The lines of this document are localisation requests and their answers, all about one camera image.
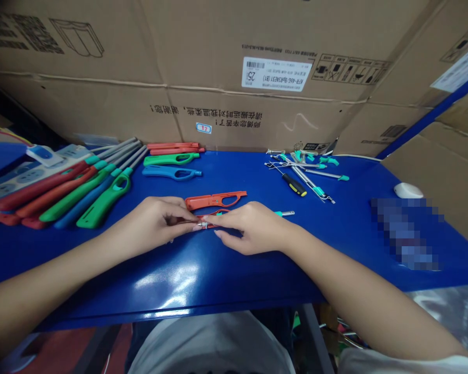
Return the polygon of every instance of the hand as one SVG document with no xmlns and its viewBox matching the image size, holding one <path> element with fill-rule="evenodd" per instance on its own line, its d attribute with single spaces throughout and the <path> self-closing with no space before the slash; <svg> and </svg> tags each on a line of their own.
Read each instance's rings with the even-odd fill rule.
<svg viewBox="0 0 468 374">
<path fill-rule="evenodd" d="M 126 260 L 201 229 L 196 223 L 177 224 L 177 218 L 198 220 L 180 197 L 146 197 L 101 237 L 107 239 L 109 246 L 117 247 Z"/>
<path fill-rule="evenodd" d="M 242 238 L 221 230 L 215 230 L 215 234 L 227 247 L 244 255 L 273 250 L 284 252 L 291 246 L 292 237 L 299 228 L 257 202 L 247 203 L 221 216 L 205 216 L 204 220 L 241 231 Z"/>
</svg>

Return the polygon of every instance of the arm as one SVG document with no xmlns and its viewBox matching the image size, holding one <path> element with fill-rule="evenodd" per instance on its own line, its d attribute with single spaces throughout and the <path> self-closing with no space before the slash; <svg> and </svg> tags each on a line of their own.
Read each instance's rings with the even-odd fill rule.
<svg viewBox="0 0 468 374">
<path fill-rule="evenodd" d="M 468 357 L 459 341 L 398 288 L 260 203 L 206 220 L 242 231 L 242 238 L 216 231 L 226 246 L 242 254 L 285 253 L 378 352 L 410 360 Z"/>
<path fill-rule="evenodd" d="M 148 197 L 103 234 L 0 283 L 0 359 L 91 278 L 113 266 L 200 229 L 175 225 L 197 218 L 178 197 Z"/>
</svg>

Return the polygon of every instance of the power strip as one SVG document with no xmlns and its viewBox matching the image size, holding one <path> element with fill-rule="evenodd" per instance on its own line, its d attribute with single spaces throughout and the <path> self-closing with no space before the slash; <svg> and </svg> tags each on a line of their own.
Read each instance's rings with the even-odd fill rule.
<svg viewBox="0 0 468 374">
<path fill-rule="evenodd" d="M 20 190 L 30 184 L 38 182 L 41 179 L 50 177 L 51 175 L 64 170 L 79 161 L 92 156 L 93 154 L 82 145 L 70 144 L 69 146 L 56 152 L 57 155 L 63 158 L 63 161 L 53 165 L 44 166 L 40 163 L 35 167 L 18 167 L 15 169 L 17 173 L 12 174 L 14 170 L 0 177 L 0 198 Z"/>
</svg>

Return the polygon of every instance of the blue tabletop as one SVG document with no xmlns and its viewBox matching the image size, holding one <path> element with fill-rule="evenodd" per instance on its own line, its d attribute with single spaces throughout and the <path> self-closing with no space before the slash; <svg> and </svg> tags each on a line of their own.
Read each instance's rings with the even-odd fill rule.
<svg viewBox="0 0 468 374">
<path fill-rule="evenodd" d="M 383 166 L 339 157 L 328 172 L 348 182 L 310 176 L 336 200 L 323 204 L 309 191 L 291 192 L 281 174 L 269 170 L 261 153 L 207 152 L 187 167 L 203 177 L 176 182 L 132 176 L 132 189 L 99 230 L 43 231 L 0 224 L 0 281 L 48 261 L 96 236 L 130 212 L 146 196 L 200 196 L 232 191 L 248 195 L 234 207 L 259 201 L 274 211 L 294 210 L 287 219 L 385 277 L 402 291 L 468 284 L 468 241 L 447 223 L 426 226 L 424 235 L 439 255 L 442 271 L 414 271 L 400 265 L 372 223 L 370 199 L 395 197 L 399 181 Z M 213 212 L 202 209 L 196 213 Z M 268 308 L 322 301 L 312 281 L 285 255 L 269 252 L 245 257 L 227 247 L 213 230 L 175 239 L 171 244 L 126 261 L 88 282 L 40 326 L 40 330 L 125 323 L 142 319 Z"/>
</svg>

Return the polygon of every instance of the white shirt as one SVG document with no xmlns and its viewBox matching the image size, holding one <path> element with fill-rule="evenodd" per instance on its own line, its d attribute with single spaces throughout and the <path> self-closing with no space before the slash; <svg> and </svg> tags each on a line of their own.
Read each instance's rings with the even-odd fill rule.
<svg viewBox="0 0 468 374">
<path fill-rule="evenodd" d="M 249 311 L 165 319 L 149 334 L 128 374 L 294 374 L 286 349 Z M 468 358 L 439 361 L 389 358 L 347 349 L 340 374 L 468 373 Z"/>
</svg>

